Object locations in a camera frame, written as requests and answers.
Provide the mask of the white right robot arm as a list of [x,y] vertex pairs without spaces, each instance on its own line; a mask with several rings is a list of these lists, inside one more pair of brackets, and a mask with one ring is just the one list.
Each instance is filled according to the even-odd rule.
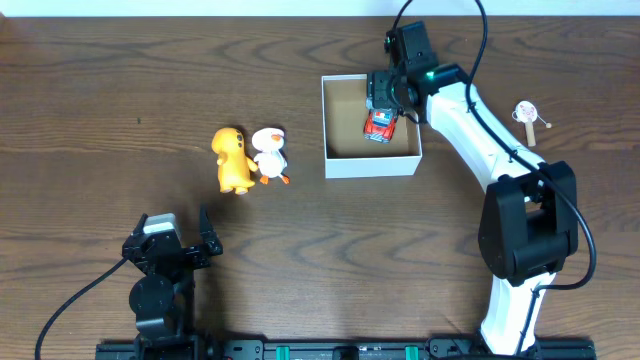
[[493,275],[480,334],[496,355],[531,348],[541,299],[578,247],[573,170],[522,145],[455,64],[371,72],[366,105],[429,125],[472,171],[485,193],[479,249]]

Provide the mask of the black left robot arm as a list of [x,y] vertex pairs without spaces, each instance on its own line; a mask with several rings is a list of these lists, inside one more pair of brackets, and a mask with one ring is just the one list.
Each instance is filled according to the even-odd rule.
[[199,211],[201,241],[184,247],[176,216],[142,215],[122,246],[122,256],[144,277],[132,288],[129,305],[139,338],[147,346],[189,341],[194,327],[194,272],[211,266],[223,246],[205,206]]

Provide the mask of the red toy truck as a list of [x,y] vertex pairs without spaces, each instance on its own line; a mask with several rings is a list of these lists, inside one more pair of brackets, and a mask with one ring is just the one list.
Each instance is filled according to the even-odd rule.
[[371,109],[363,129],[364,138],[383,144],[390,143],[397,120],[396,111]]

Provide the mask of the wooden rattle drum toy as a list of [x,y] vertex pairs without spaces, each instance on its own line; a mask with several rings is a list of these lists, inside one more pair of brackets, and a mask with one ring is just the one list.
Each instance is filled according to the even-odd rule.
[[552,128],[552,124],[546,122],[538,114],[536,106],[527,100],[522,100],[516,104],[512,112],[512,118],[524,125],[527,145],[534,147],[537,144],[534,123],[540,121],[547,129]]

